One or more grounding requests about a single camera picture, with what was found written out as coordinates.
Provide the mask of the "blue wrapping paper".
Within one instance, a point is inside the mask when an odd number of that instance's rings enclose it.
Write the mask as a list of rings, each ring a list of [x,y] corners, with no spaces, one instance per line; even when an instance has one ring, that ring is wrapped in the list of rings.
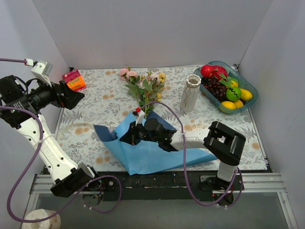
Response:
[[[182,150],[167,152],[159,148],[156,142],[141,141],[135,146],[121,142],[120,137],[127,132],[130,123],[135,120],[134,115],[129,113],[112,132],[106,126],[94,126],[99,139],[123,164],[129,175],[145,175],[183,167]]]

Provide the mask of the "artificial flower bouquet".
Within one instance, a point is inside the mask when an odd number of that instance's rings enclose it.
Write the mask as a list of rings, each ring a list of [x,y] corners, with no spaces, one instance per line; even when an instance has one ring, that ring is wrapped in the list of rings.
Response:
[[[128,88],[128,94],[137,100],[139,107],[153,101],[161,101],[166,81],[165,73],[148,71],[147,75],[140,75],[127,67],[119,71],[119,77],[127,82],[125,86]]]

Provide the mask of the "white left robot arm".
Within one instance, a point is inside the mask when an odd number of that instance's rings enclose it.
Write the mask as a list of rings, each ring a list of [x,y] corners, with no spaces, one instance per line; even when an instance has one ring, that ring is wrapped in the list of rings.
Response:
[[[70,159],[50,132],[40,113],[47,105],[73,109],[84,94],[73,91],[65,81],[46,85],[38,80],[38,88],[27,93],[30,82],[18,84],[14,75],[0,80],[0,103],[9,110],[1,109],[0,117],[16,129],[33,146],[39,146],[39,156],[54,182],[51,192],[67,198],[82,186],[96,191],[101,187],[101,178],[93,167],[76,164]]]

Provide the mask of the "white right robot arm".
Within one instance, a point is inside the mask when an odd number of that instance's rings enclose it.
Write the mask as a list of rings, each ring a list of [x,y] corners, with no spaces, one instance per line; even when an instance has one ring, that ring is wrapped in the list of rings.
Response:
[[[187,149],[204,148],[220,160],[215,178],[206,183],[213,188],[228,189],[233,184],[233,175],[240,163],[246,138],[221,122],[214,121],[211,126],[189,132],[166,129],[156,118],[144,124],[134,121],[120,141],[135,146],[141,141],[157,142],[159,148],[174,152]]]

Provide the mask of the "cream ribbon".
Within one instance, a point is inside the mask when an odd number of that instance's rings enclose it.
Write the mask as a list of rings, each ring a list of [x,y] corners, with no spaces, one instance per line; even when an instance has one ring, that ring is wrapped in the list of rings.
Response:
[[[63,134],[65,132],[69,131],[71,128],[79,127],[79,126],[85,126],[85,127],[88,127],[90,129],[94,130],[94,126],[90,123],[87,123],[87,122],[85,122],[85,123],[74,123],[74,124],[67,125],[62,130],[60,130],[57,134],[57,139],[60,139],[63,136]]]

